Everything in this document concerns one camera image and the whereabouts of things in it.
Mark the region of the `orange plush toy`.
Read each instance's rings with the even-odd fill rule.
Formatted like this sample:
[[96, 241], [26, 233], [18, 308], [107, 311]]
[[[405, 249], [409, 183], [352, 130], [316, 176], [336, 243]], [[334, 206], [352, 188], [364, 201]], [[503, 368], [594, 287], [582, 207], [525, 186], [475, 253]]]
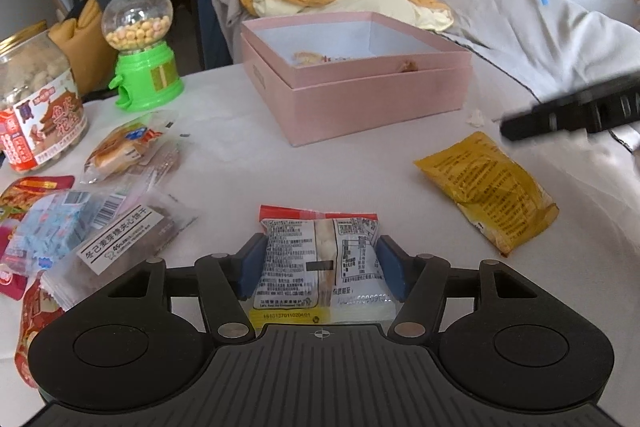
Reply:
[[68, 60], [81, 95], [105, 89], [113, 77], [117, 53], [102, 34], [102, 10], [87, 0], [78, 17], [54, 24], [51, 40]]

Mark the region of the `clear sandwich biscuit packet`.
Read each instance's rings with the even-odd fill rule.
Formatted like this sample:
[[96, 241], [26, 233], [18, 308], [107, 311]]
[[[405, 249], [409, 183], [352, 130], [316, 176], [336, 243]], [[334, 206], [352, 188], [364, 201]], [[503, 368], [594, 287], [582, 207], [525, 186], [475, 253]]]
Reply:
[[157, 256], [198, 212], [156, 188], [132, 202], [42, 274], [41, 287], [65, 311], [139, 263]]

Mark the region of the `plastic peanut jar gold lid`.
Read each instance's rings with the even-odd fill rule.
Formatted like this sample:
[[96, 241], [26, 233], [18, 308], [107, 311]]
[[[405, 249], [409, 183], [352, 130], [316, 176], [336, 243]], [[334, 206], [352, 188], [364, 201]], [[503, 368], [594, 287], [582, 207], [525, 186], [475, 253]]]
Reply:
[[1, 43], [1, 150], [19, 174], [60, 160], [88, 129], [70, 61], [33, 24]]

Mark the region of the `red nut packet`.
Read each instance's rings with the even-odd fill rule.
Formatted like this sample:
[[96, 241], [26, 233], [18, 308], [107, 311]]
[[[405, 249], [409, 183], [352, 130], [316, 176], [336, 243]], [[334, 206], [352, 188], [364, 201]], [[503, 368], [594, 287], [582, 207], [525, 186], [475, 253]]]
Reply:
[[51, 322], [62, 317], [64, 310], [41, 286], [42, 272], [38, 272], [32, 285], [27, 289], [22, 304], [20, 331], [14, 353], [17, 373], [24, 383], [37, 387], [28, 365], [28, 350], [32, 340]]

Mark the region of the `blue candy packet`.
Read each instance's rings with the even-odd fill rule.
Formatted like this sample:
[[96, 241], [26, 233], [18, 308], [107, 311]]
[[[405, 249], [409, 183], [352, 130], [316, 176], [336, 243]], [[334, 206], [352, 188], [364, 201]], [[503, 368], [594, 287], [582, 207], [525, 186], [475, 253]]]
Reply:
[[3, 262], [24, 277], [51, 269], [94, 230], [105, 199], [103, 194], [84, 191], [40, 198], [14, 230]]

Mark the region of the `pink cardboard box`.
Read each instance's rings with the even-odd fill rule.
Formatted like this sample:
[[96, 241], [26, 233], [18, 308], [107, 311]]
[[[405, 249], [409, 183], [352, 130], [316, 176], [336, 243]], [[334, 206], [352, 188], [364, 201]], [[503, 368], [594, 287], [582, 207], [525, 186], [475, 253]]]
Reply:
[[[473, 76], [462, 46], [373, 12], [256, 18], [240, 40], [245, 72], [293, 146], [453, 112]], [[296, 66], [303, 51], [367, 58]]]

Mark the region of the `white red snack packet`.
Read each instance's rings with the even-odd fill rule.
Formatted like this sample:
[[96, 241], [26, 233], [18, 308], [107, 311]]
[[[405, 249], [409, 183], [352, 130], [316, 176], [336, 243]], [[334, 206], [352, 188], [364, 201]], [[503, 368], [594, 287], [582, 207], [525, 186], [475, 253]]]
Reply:
[[333, 63], [341, 63], [341, 62], [353, 62], [353, 61], [361, 61], [367, 57], [342, 57], [342, 56], [329, 56], [322, 55], [321, 63], [323, 64], [333, 64]]

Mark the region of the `clear bread packet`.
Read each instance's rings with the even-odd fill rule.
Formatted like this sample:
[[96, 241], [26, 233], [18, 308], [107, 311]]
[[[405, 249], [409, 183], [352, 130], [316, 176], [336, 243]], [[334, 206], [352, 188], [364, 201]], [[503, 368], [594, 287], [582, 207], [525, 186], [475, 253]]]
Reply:
[[177, 138], [178, 114], [156, 110], [113, 129], [90, 153], [81, 182], [101, 183], [134, 166], [149, 164], [162, 145]]

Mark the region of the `green candy dispenser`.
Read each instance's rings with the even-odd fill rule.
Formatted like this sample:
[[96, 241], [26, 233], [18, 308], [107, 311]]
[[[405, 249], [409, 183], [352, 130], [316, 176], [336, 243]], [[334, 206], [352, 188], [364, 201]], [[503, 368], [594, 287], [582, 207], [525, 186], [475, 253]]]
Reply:
[[103, 11], [102, 34], [117, 51], [108, 84], [116, 106], [138, 113], [163, 106], [183, 91], [174, 50], [166, 36], [174, 19], [170, 0], [111, 0]]

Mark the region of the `white red-edged cracker packet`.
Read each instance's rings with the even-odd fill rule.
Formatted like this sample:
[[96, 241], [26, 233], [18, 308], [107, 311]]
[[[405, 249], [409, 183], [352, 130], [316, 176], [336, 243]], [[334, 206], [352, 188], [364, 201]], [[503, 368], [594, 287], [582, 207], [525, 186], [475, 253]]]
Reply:
[[388, 323], [397, 301], [374, 246], [375, 213], [262, 206], [267, 247], [248, 316], [267, 324]]

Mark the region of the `grey sofa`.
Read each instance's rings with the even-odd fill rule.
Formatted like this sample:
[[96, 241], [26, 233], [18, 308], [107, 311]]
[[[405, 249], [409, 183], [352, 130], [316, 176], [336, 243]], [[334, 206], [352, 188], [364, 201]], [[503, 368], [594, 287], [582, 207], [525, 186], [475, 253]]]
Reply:
[[637, 72], [634, 28], [568, 0], [445, 0], [454, 24], [433, 32], [512, 79], [535, 100]]

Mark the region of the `pale yellow snack packet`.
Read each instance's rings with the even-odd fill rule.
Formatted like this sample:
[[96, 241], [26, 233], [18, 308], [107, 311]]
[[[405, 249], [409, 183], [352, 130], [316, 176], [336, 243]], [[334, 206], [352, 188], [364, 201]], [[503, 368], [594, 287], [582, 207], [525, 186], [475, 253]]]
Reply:
[[293, 60], [294, 64], [299, 67], [331, 62], [331, 59], [327, 55], [307, 51], [295, 52]]

